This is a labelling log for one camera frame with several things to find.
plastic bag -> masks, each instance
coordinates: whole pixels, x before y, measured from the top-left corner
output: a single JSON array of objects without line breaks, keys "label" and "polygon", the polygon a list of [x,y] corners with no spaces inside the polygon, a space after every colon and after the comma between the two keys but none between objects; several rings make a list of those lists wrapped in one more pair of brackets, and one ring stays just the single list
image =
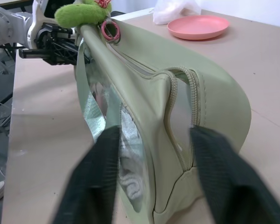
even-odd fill
[{"label": "plastic bag", "polygon": [[195,0],[158,0],[154,7],[154,23],[167,24],[189,15],[200,15],[201,8]]}]

green plush toy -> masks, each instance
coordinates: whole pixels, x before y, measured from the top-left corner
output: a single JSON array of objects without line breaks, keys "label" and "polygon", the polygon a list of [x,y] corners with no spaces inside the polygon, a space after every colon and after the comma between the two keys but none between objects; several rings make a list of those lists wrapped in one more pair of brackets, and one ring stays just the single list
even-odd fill
[{"label": "green plush toy", "polygon": [[58,9],[55,19],[63,28],[76,27],[84,23],[101,23],[111,12],[111,4],[101,7],[98,0],[78,0],[75,4],[66,5]]}]

red rubber band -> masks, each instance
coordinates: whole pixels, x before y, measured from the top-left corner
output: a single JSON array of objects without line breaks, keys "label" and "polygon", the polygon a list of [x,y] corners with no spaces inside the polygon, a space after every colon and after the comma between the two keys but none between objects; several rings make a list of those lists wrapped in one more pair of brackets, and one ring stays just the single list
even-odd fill
[{"label": "red rubber band", "polygon": [[106,29],[107,21],[104,21],[104,22],[103,22],[102,27],[101,27],[101,31],[102,31],[103,37],[104,37],[106,40],[108,40],[108,41],[115,41],[115,40],[118,40],[119,37],[120,37],[119,26],[118,26],[115,22],[113,22],[113,21],[111,21],[111,23],[112,23],[113,26],[115,26],[115,28],[116,28],[116,35],[115,35],[115,36],[110,37],[110,36],[108,36],[108,35],[106,34],[105,29]]}]

beige tabletop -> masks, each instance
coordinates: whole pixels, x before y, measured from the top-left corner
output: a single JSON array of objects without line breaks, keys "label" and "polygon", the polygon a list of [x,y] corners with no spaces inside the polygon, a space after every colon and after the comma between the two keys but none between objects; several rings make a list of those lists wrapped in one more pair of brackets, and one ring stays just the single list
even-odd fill
[{"label": "beige tabletop", "polygon": [[[214,40],[171,37],[151,15],[126,22],[172,39],[213,60],[246,92],[252,108],[240,154],[280,202],[280,28],[235,17]],[[92,144],[80,111],[72,66],[17,57],[2,224],[48,224],[69,171]],[[209,224],[204,200],[170,221]],[[128,223],[120,201],[115,223]]]}]

sage green handbag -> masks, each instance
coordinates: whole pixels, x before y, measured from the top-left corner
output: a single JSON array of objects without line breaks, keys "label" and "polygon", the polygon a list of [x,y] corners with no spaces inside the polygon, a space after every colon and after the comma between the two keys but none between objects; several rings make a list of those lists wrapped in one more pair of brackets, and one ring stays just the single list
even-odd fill
[{"label": "sage green handbag", "polygon": [[106,44],[95,26],[78,28],[80,105],[94,140],[121,125],[119,194],[131,222],[164,224],[203,196],[189,127],[221,132],[239,151],[251,109],[241,87],[212,61],[116,22],[116,45]]}]

